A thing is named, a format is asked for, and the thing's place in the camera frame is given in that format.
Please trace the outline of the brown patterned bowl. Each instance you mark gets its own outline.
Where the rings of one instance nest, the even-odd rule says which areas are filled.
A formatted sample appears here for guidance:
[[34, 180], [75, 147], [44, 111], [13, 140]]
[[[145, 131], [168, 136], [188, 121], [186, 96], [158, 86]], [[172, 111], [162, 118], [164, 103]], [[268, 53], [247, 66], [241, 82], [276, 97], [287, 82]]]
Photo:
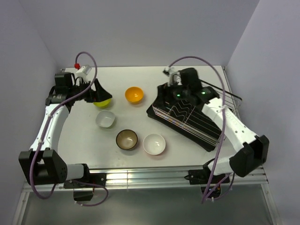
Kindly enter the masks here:
[[138, 136], [133, 130], [124, 129], [116, 136], [116, 144], [122, 150], [132, 150], [137, 143]]

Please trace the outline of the white bowl orange outside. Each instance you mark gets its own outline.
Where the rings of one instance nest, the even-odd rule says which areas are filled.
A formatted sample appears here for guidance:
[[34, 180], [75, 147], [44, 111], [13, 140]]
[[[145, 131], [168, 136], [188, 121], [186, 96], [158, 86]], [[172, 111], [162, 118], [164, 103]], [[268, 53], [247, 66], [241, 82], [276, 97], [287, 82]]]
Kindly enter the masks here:
[[166, 148], [166, 142], [163, 136], [150, 134], [144, 138], [142, 146], [146, 153], [155, 156], [163, 153]]

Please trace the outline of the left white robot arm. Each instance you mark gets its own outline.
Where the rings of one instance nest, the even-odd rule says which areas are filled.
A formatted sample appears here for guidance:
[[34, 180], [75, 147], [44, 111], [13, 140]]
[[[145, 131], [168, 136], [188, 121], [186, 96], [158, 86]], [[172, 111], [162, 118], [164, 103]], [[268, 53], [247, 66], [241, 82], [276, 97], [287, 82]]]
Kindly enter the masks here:
[[19, 163], [29, 184], [61, 184], [74, 180], [80, 187], [91, 183], [87, 164], [66, 164], [58, 155], [58, 142], [63, 125], [76, 101], [102, 102], [112, 95], [99, 83], [81, 81], [75, 84], [75, 75], [70, 72], [55, 74], [55, 85], [45, 101], [45, 116], [40, 131], [28, 151], [19, 155]]

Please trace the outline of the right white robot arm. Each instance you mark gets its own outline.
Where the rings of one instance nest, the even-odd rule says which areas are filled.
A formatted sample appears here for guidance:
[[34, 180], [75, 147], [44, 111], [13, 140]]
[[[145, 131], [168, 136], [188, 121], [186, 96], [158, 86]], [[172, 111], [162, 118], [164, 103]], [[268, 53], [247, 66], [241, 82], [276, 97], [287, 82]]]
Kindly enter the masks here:
[[203, 178], [212, 183], [219, 175], [245, 177], [266, 162], [270, 141], [244, 125], [226, 105], [227, 91], [200, 80], [195, 68], [167, 67], [168, 81], [157, 88], [150, 107], [156, 118], [207, 151], [221, 148], [227, 138], [234, 153], [218, 154], [203, 166]]

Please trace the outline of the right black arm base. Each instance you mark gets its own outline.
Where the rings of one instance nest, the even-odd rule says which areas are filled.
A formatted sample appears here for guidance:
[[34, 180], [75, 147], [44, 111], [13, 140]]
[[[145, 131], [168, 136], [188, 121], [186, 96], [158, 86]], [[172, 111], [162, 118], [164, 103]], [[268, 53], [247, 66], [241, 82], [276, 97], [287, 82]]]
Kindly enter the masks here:
[[[190, 185], [204, 185], [201, 187], [202, 193], [204, 193], [207, 182], [209, 180], [210, 172], [205, 171], [204, 169], [197, 170], [188, 170], [188, 174], [184, 177], [185, 180], [189, 181]], [[230, 178], [226, 177], [225, 174], [213, 176], [208, 193], [213, 189], [213, 187], [218, 184], [220, 181], [222, 183], [229, 183]], [[221, 196], [221, 185], [219, 185], [210, 195], [209, 199], [218, 198]]]

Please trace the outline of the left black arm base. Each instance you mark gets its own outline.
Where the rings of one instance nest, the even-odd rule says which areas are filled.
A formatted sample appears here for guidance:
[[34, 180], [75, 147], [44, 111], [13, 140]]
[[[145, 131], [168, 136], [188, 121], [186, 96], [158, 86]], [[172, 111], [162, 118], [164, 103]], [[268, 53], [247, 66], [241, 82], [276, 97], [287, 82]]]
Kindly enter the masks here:
[[[106, 173], [101, 172], [92, 173], [87, 177], [83, 177], [80, 179], [65, 181], [63, 184], [63, 188], [73, 190], [73, 199], [75, 203], [85, 207], [92, 207], [104, 203], [108, 198], [109, 192], [105, 185]], [[95, 197], [95, 190], [97, 188], [104, 190], [104, 198], [98, 203], [89, 203]]]

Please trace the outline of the green round bowl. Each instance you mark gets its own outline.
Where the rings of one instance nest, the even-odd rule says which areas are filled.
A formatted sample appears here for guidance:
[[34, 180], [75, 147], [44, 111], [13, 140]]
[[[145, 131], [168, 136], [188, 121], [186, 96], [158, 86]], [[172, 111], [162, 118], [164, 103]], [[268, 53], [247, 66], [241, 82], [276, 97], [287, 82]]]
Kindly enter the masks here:
[[93, 104], [98, 108], [107, 108], [110, 105], [111, 100], [112, 99], [110, 98], [101, 102], [94, 102]]

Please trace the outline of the white square bowl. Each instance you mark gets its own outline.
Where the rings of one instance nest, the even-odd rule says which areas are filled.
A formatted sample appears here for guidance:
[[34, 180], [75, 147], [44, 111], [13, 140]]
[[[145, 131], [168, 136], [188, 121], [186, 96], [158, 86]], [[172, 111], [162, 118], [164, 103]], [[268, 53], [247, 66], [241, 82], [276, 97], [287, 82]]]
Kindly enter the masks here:
[[115, 114], [111, 111], [101, 110], [96, 119], [95, 123], [102, 128], [109, 128], [113, 125], [115, 121]]

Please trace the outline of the orange round bowl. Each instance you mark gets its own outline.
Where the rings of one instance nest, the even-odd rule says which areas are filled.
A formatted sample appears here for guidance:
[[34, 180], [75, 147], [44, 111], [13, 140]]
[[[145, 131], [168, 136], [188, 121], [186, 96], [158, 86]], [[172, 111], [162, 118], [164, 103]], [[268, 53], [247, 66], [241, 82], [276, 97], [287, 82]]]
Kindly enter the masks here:
[[139, 104], [143, 96], [143, 90], [139, 87], [130, 87], [125, 91], [125, 98], [131, 104]]

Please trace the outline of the aluminium frame rail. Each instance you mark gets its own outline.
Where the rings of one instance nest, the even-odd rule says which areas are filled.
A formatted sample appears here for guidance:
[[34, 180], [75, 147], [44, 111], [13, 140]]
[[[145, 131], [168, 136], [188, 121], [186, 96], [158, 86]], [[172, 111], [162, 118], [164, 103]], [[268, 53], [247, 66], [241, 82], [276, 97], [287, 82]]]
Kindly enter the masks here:
[[[199, 172], [201, 166], [178, 166], [178, 167], [149, 167], [149, 168], [132, 168], [132, 169], [91, 169], [90, 177], [92, 182], [99, 183], [109, 190], [116, 189], [149, 189], [149, 188], [183, 188], [191, 185], [205, 187], [198, 178], [194, 179], [191, 172]], [[262, 166], [258, 167], [249, 175], [241, 178], [235, 175], [234, 185], [252, 185], [268, 184], [266, 173]], [[53, 184], [36, 185], [38, 192], [50, 192]], [[58, 184], [57, 191], [67, 190], [91, 190], [92, 187], [83, 185], [74, 185], [70, 181]]]

